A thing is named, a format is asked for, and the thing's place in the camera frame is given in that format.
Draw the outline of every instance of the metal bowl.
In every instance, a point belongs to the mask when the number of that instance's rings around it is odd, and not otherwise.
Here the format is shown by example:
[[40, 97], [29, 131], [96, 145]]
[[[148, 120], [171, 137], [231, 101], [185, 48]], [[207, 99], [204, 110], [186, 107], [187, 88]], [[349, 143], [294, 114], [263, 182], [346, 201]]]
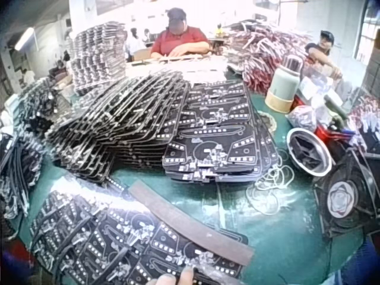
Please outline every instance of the metal bowl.
[[308, 174], [323, 177], [333, 164], [326, 145], [312, 132], [302, 129], [292, 129], [286, 138], [290, 158], [293, 164]]

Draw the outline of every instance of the man in red shirt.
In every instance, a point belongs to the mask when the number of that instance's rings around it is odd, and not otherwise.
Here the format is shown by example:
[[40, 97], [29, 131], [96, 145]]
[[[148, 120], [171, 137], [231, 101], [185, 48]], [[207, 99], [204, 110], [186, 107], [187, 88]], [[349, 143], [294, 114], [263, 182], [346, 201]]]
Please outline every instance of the man in red shirt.
[[152, 58], [190, 53], [203, 55], [210, 51], [210, 44], [204, 33], [198, 28], [187, 25], [186, 13], [182, 9], [172, 8], [167, 16], [169, 26], [154, 42], [150, 55]]

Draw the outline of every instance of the green table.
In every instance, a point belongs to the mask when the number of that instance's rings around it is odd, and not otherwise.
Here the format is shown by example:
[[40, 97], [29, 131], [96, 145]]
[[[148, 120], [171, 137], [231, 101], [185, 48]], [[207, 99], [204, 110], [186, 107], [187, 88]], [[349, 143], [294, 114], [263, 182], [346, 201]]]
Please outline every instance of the green table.
[[[258, 110], [270, 113], [277, 121], [274, 140], [278, 148], [286, 148], [286, 135], [291, 126], [284, 115], [271, 111], [262, 96], [252, 95]], [[247, 284], [321, 284], [329, 273], [339, 269], [363, 242], [358, 229], [333, 240], [321, 233], [318, 209], [311, 189], [311, 178], [295, 172], [288, 189], [275, 190], [283, 207], [274, 216], [255, 211], [246, 198], [246, 185], [214, 183], [186, 184], [170, 180], [162, 172], [119, 169], [112, 177], [126, 185], [137, 179], [193, 218], [216, 228], [247, 235], [255, 255], [242, 273]], [[30, 196], [29, 217], [23, 222], [20, 238], [29, 245], [31, 221], [41, 208], [54, 181], [65, 170], [44, 161], [40, 179]]]

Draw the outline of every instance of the clear plastic bag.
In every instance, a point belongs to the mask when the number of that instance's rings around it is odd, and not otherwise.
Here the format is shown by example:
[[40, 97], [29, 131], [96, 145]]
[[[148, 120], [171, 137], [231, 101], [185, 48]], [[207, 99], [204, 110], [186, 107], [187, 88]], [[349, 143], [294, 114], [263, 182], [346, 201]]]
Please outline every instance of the clear plastic bag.
[[298, 106], [286, 117], [294, 128], [303, 128], [311, 132], [316, 130], [316, 114], [310, 106]]

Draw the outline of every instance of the fluorescent light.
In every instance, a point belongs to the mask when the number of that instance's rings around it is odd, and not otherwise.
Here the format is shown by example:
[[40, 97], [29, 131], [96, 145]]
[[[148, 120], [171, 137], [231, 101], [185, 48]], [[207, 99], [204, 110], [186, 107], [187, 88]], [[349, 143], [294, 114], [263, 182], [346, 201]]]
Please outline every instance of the fluorescent light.
[[34, 28], [28, 28], [25, 31], [25, 33], [23, 33], [23, 35], [18, 40], [18, 42], [16, 43], [16, 46], [14, 47], [14, 49], [20, 50], [33, 33], [34, 33]]

